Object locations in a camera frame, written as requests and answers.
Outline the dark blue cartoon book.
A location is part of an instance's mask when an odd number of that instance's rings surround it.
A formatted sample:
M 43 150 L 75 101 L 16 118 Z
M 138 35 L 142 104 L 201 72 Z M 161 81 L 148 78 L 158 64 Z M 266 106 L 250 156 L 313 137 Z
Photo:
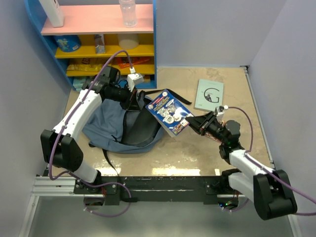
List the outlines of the dark blue cartoon book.
M 169 89 L 148 91 L 145 94 L 157 92 L 159 95 L 146 106 L 146 109 L 171 137 L 177 136 L 189 125 L 187 117 L 194 116 L 184 105 L 190 105 L 191 102 Z

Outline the pale green bottom book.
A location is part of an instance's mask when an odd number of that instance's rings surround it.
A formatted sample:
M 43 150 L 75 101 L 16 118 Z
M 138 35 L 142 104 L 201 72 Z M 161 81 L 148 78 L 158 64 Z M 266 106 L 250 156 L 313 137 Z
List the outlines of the pale green bottom book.
M 214 111 L 222 105 L 224 84 L 208 79 L 199 79 L 194 108 L 202 111 Z

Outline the blue grey backpack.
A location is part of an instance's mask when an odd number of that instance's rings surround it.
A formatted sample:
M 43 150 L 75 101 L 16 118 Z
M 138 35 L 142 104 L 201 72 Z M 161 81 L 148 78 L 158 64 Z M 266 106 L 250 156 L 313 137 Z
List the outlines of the blue grey backpack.
M 83 127 L 89 146 L 101 148 L 109 165 L 108 152 L 142 154 L 149 152 L 165 133 L 163 127 L 146 109 L 148 97 L 159 90 L 140 92 L 140 111 L 126 111 L 119 102 L 106 99 Z

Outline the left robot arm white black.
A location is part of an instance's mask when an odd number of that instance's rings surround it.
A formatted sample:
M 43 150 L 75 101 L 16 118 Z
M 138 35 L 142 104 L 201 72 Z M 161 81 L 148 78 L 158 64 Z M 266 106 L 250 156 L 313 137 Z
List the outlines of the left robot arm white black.
M 90 116 L 105 99 L 119 102 L 127 111 L 140 110 L 136 85 L 143 83 L 143 76 L 131 68 L 127 83 L 121 88 L 117 86 L 119 75 L 119 70 L 105 66 L 94 79 L 85 82 L 65 117 L 52 130 L 44 130 L 40 135 L 51 180 L 59 178 L 58 175 L 52 175 L 52 168 L 62 168 L 64 173 L 81 180 L 90 193 L 101 191 L 101 174 L 84 160 L 77 140 Z

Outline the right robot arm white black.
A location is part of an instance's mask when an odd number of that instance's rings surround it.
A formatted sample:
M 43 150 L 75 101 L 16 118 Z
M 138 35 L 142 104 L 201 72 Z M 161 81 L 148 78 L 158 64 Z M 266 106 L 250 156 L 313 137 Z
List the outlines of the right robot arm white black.
M 189 126 L 199 135 L 220 141 L 219 153 L 237 172 L 220 181 L 226 194 L 237 190 L 250 199 L 257 214 L 269 220 L 297 212 L 297 203 L 290 189 L 288 175 L 274 170 L 251 157 L 239 142 L 240 124 L 234 120 L 220 123 L 213 112 L 186 117 Z

